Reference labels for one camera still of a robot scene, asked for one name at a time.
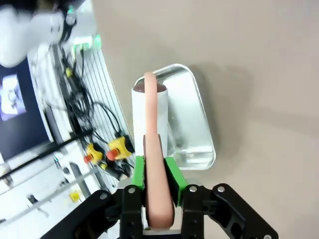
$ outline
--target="red button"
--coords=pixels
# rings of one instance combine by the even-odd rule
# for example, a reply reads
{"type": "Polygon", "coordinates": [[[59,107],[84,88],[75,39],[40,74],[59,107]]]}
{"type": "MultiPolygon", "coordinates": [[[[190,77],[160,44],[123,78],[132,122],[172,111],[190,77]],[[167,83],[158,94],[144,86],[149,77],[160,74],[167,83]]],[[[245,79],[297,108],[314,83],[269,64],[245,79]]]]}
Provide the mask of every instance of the red button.
{"type": "Polygon", "coordinates": [[[85,157],[84,157],[84,162],[85,162],[85,163],[89,163],[89,162],[91,162],[92,158],[93,158],[93,157],[92,157],[91,155],[85,156],[85,157]]]}
{"type": "Polygon", "coordinates": [[[118,156],[120,154],[118,149],[112,149],[111,151],[106,153],[106,157],[110,160],[110,161],[114,161],[115,157],[118,156]]]}

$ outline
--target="yellow clip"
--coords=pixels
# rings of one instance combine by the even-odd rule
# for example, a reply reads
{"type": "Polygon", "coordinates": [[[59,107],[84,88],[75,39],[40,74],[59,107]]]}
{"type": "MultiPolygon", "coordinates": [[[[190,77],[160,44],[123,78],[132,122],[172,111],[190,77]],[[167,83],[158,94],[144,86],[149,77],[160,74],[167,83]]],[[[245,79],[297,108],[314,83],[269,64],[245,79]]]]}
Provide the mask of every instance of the yellow clip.
{"type": "Polygon", "coordinates": [[[100,167],[105,170],[107,168],[107,165],[105,163],[101,163],[100,167]]]}
{"type": "Polygon", "coordinates": [[[70,68],[66,68],[65,69],[65,74],[66,74],[66,77],[70,77],[73,75],[73,72],[70,68]]]}
{"type": "Polygon", "coordinates": [[[73,203],[76,203],[76,202],[78,202],[80,200],[80,194],[78,192],[70,193],[69,196],[70,196],[71,201],[73,203]]]}

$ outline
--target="sausage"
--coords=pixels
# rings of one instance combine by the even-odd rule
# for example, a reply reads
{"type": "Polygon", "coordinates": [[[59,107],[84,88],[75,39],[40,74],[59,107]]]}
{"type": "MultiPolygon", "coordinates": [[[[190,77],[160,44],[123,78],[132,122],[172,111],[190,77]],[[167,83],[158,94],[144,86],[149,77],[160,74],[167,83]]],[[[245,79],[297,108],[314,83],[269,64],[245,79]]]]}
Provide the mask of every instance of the sausage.
{"type": "Polygon", "coordinates": [[[160,136],[157,133],[157,80],[153,73],[145,73],[147,215],[152,229],[164,230],[174,223],[174,207],[169,193],[160,136]]]}

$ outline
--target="screw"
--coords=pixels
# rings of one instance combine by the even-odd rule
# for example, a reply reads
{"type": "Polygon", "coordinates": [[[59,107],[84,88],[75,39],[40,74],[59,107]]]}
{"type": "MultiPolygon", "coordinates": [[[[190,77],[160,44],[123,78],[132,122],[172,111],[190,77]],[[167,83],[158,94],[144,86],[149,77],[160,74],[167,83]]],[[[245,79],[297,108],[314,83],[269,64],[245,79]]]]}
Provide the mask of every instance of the screw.
{"type": "Polygon", "coordinates": [[[134,193],[135,192],[135,188],[130,188],[129,189],[129,193],[134,193]]]}
{"type": "Polygon", "coordinates": [[[101,200],[104,200],[104,199],[106,199],[107,197],[108,197],[108,195],[102,194],[102,195],[100,196],[100,199],[101,199],[101,200]]]}
{"type": "Polygon", "coordinates": [[[197,188],[195,186],[191,186],[189,190],[193,193],[197,191],[197,188]]]}
{"type": "Polygon", "coordinates": [[[225,188],[223,186],[220,186],[217,188],[217,191],[220,193],[223,193],[223,192],[225,192],[225,188]]]}
{"type": "Polygon", "coordinates": [[[67,14],[65,21],[69,26],[73,26],[76,21],[76,16],[74,14],[67,14]]]}

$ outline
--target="green gripper pad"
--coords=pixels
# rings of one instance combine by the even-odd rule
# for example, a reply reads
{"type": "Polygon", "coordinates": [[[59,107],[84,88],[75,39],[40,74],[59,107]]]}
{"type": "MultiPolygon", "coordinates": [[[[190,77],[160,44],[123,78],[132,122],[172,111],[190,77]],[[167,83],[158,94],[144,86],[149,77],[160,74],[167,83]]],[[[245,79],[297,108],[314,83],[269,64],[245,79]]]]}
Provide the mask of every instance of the green gripper pad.
{"type": "Polygon", "coordinates": [[[173,157],[165,158],[164,163],[170,194],[173,197],[175,206],[179,207],[182,202],[182,192],[184,191],[188,183],[181,173],[181,170],[176,165],[173,157]]]}
{"type": "Polygon", "coordinates": [[[144,157],[136,156],[132,184],[136,185],[141,190],[144,189],[144,165],[145,165],[144,157]]]}

